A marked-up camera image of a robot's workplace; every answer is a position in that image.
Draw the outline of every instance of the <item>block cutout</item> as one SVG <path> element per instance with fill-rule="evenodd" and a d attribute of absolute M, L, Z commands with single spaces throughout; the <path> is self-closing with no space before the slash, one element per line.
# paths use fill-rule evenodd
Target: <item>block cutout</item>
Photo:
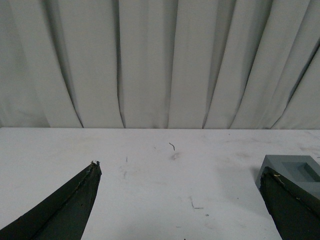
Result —
<path fill-rule="evenodd" d="M 320 176 L 306 162 L 287 161 L 282 164 L 297 182 L 320 182 Z"/>

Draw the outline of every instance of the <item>white curtain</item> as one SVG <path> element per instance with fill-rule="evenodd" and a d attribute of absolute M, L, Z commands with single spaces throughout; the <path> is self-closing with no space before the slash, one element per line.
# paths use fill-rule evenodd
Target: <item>white curtain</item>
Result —
<path fill-rule="evenodd" d="M 318 0 L 1 0 L 0 127 L 320 129 Z"/>

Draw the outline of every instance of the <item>table surface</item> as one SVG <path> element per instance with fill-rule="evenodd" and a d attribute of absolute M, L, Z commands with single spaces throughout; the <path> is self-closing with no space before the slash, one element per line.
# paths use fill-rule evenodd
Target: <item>table surface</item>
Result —
<path fill-rule="evenodd" d="M 1 128 L 0 228 L 100 161 L 83 240 L 280 240 L 265 155 L 319 163 L 320 130 Z"/>

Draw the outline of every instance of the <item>gray foam block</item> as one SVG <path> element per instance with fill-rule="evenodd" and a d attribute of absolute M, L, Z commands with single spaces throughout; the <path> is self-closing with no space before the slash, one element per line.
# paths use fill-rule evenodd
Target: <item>gray foam block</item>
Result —
<path fill-rule="evenodd" d="M 265 167 L 270 167 L 320 199 L 320 166 L 307 155 L 266 155 L 255 181 L 260 189 L 261 175 Z"/>

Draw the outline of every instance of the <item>small debris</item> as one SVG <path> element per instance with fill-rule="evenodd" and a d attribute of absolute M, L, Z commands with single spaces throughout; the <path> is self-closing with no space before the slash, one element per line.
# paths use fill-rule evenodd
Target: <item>small debris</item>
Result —
<path fill-rule="evenodd" d="M 173 151 L 176 150 L 175 146 L 169 142 L 169 144 L 173 147 Z"/>

